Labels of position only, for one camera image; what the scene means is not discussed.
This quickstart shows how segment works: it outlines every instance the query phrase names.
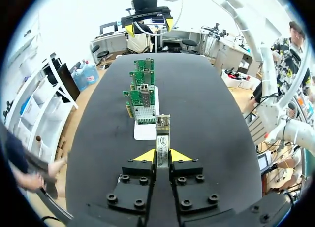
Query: module label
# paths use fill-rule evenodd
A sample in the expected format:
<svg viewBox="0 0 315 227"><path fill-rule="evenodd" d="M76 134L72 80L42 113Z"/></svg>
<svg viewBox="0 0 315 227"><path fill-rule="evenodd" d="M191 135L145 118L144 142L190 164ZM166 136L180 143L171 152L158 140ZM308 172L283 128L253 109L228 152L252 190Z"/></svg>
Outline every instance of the module label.
<svg viewBox="0 0 315 227"><path fill-rule="evenodd" d="M168 135L157 136L157 166L168 167L169 137Z"/></svg>

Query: wooden floor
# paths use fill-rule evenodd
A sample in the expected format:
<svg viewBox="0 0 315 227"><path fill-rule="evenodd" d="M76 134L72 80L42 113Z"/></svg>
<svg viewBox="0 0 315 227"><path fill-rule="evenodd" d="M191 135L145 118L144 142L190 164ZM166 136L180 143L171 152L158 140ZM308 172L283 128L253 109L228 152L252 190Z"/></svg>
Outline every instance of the wooden floor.
<svg viewBox="0 0 315 227"><path fill-rule="evenodd" d="M100 79L99 81L102 79L102 77L106 74L106 71L100 71L99 70L99 76ZM89 102L89 99L94 91L94 89L97 87L99 81L93 85L90 85L88 88L86 88L78 97L76 103L78 104L79 108L77 110L74 110L71 112L71 114L69 115L69 118L66 122L66 125L63 129L63 136L65 136L66 138L66 143L63 147L63 149L67 152L71 150L72 147L72 143L73 143L73 139L75 136L75 132L76 129L80 123L81 117L83 115L83 112L85 110L85 107L87 105L87 103ZM239 107L241 110L243 110L243 108L246 106L246 104L248 103L251 95L252 95L252 91L250 90L245 90L245 89L241 89L241 88L229 88L229 90L231 91L231 93L233 94L236 102L238 103ZM261 149L264 151L267 149L267 146L265 144L262 144ZM58 175L58 182L57 182L57 186L66 186L66 182L65 182L65 178L66 178L66 169L67 166L65 166L61 171L60 174ZM290 171L289 173L286 175L286 179L282 179L280 182L276 182L277 178L277 174L278 171L275 170L273 171L268 177L267 177L267 183L268 183L268 189L270 187L279 187L280 185L283 184L283 182L285 182L288 178L291 177ZM34 209L38 212L38 214L40 216L53 216L52 213L48 210L48 208L42 203L42 201L39 199L39 197L37 195L34 194L29 194L29 200L31 205L34 207ZM57 203L63 208L66 209L66 201L65 198L58 198ZM64 226L63 224L54 221L54 220L47 220L47 223L50 226L54 226L54 227L60 227L60 226Z"/></svg>

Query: black chair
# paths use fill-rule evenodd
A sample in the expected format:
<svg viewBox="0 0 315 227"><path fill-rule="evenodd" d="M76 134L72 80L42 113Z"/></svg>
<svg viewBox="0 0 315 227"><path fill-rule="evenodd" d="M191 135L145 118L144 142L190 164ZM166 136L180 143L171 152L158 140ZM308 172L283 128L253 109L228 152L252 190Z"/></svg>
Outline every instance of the black chair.
<svg viewBox="0 0 315 227"><path fill-rule="evenodd" d="M182 43L183 43L184 45L186 45L186 49L180 50L181 53L185 53L185 54L197 54L196 51L188 50L188 48L189 48L190 46L192 46L192 47L196 47L196 46L197 46L197 43L196 43L195 41L190 40L190 39L184 39L184 40L182 41Z"/></svg>
<svg viewBox="0 0 315 227"><path fill-rule="evenodd" d="M94 54L97 50L99 49L99 45L95 45L92 48L92 53ZM98 63L96 65L100 65L102 63L102 60L104 60L105 64L106 64L106 56L109 55L109 51L101 51L97 54L97 59L98 59Z"/></svg>

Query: green circuit board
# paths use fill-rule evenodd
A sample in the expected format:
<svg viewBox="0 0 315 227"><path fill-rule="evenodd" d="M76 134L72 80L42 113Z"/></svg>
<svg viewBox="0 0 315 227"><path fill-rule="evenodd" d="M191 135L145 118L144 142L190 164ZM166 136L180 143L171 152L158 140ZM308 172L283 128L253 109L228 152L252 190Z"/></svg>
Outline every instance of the green circuit board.
<svg viewBox="0 0 315 227"><path fill-rule="evenodd" d="M138 124L155 124L154 61L151 58L134 61L135 69L130 91L124 91L128 98L126 109Z"/></svg>
<svg viewBox="0 0 315 227"><path fill-rule="evenodd" d="M144 94L139 90L134 91L124 91L125 97L130 98L130 102L132 106L144 106L149 107L150 105L154 105L154 90L148 91L148 97L145 98Z"/></svg>
<svg viewBox="0 0 315 227"><path fill-rule="evenodd" d="M136 71L154 71L154 60L146 58L145 60L137 60L133 62L136 66Z"/></svg>
<svg viewBox="0 0 315 227"><path fill-rule="evenodd" d="M154 85L154 71L134 71L129 73L133 78L133 86L139 87L142 84Z"/></svg>

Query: desk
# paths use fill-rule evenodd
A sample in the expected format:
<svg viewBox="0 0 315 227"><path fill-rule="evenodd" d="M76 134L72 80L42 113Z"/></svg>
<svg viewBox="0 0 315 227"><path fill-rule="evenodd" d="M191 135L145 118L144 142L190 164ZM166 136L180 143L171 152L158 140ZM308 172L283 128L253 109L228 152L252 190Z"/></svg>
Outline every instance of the desk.
<svg viewBox="0 0 315 227"><path fill-rule="evenodd" d="M251 53L244 50L238 45L226 39L222 39L214 46L214 54L216 54L216 61L214 67L221 75L222 69L232 69L237 71L242 60L249 63L247 75L256 77L259 71L260 62L256 62Z"/></svg>
<svg viewBox="0 0 315 227"><path fill-rule="evenodd" d="M156 28L151 28L152 32L158 32L159 29ZM158 37L155 36L155 51L158 51ZM111 52L117 52L117 51L125 51L127 49L127 41L125 39L125 32L115 32L113 35L109 35L109 36L104 36L104 37L100 37L98 39L95 39L93 41L90 42L90 49L92 49L95 45L99 45L99 50L98 52L101 51L109 51Z"/></svg>
<svg viewBox="0 0 315 227"><path fill-rule="evenodd" d="M183 48L186 46L182 44L183 39L190 39L195 41L198 46L194 49L198 52L201 52L203 38L208 35L208 31L202 29L187 29L187 28L176 28L171 32L164 34L160 38L160 44L163 45L164 42L177 42Z"/></svg>
<svg viewBox="0 0 315 227"><path fill-rule="evenodd" d="M260 171L248 126L209 61L191 54L149 53L117 58L91 96L68 160L67 210L76 216L86 203L106 205L124 162L155 147L155 141L134 140L134 120L123 96L133 61L146 57L155 60L160 111L171 115L171 147L199 158L220 195L220 210L240 212L260 200ZM178 226L168 170L157 171L148 226Z"/></svg>

